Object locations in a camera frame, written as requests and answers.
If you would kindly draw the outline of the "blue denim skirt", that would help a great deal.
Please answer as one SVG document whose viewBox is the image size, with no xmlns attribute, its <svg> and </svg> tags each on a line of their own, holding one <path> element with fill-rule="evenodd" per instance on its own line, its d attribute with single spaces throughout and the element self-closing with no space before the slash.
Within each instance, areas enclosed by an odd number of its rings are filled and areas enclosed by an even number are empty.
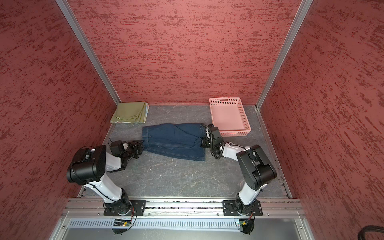
<svg viewBox="0 0 384 240">
<path fill-rule="evenodd" d="M 142 128 L 144 150 L 170 158 L 204 161 L 206 129 L 199 123 L 161 124 Z"/>
</svg>

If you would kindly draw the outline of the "olive green skirt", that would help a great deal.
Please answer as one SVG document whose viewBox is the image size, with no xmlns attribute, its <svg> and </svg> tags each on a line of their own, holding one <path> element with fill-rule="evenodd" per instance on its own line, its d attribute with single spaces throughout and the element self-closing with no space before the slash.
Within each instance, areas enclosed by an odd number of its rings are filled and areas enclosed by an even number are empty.
<svg viewBox="0 0 384 240">
<path fill-rule="evenodd" d="M 111 124 L 144 124 L 147 102 L 119 103 Z"/>
</svg>

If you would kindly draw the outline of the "floral pastel skirt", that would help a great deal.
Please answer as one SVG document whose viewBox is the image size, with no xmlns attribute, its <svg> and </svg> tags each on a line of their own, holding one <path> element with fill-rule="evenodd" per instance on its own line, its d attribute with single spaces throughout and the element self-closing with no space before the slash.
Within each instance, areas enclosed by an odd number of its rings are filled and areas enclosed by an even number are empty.
<svg viewBox="0 0 384 240">
<path fill-rule="evenodd" d="M 146 103 L 146 113 L 145 113 L 145 120 L 144 120 L 144 123 L 147 122 L 148 113 L 149 113 L 149 108 L 150 108 L 150 105 L 149 105 L 148 103 Z"/>
</svg>

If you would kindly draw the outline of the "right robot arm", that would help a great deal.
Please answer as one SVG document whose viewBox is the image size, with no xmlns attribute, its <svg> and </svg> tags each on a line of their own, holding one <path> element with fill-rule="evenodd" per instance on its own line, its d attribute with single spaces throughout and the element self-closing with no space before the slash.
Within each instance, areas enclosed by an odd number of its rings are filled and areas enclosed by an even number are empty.
<svg viewBox="0 0 384 240">
<path fill-rule="evenodd" d="M 229 158 L 237 161 L 245 180 L 234 201 L 223 201 L 224 215 L 261 216 L 262 210 L 257 197 L 277 177 L 277 171 L 264 150 L 259 145 L 244 147 L 226 142 L 219 128 L 214 125 L 202 127 L 205 130 L 202 148 L 210 149 L 216 160 Z"/>
</svg>

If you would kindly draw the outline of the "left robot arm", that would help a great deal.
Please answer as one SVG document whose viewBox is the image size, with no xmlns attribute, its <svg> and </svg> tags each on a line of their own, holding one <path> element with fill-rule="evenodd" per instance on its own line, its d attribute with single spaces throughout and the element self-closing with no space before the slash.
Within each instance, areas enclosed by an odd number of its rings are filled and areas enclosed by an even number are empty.
<svg viewBox="0 0 384 240">
<path fill-rule="evenodd" d="M 67 180 L 100 196 L 104 201 L 105 216 L 142 216 L 147 201 L 131 201 L 126 191 L 107 173 L 124 171 L 130 160 L 138 159 L 144 150 L 143 141 L 115 141 L 109 143 L 109 148 L 110 152 L 106 145 L 80 148 L 67 170 Z"/>
</svg>

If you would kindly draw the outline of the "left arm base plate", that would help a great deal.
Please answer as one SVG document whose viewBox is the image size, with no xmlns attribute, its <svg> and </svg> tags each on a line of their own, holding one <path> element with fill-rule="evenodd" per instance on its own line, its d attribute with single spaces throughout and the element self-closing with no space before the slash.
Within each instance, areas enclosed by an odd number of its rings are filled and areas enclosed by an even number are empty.
<svg viewBox="0 0 384 240">
<path fill-rule="evenodd" d="M 104 216 L 142 216 L 146 200 L 130 200 L 128 203 L 103 204 Z"/>
</svg>

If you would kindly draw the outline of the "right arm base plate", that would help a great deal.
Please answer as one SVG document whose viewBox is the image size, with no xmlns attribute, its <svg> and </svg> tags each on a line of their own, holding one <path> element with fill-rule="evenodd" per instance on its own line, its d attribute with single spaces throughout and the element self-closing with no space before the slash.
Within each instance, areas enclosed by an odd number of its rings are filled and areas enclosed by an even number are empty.
<svg viewBox="0 0 384 240">
<path fill-rule="evenodd" d="M 260 217 L 263 210 L 260 201 L 244 205 L 240 200 L 222 201 L 224 216 Z"/>
</svg>

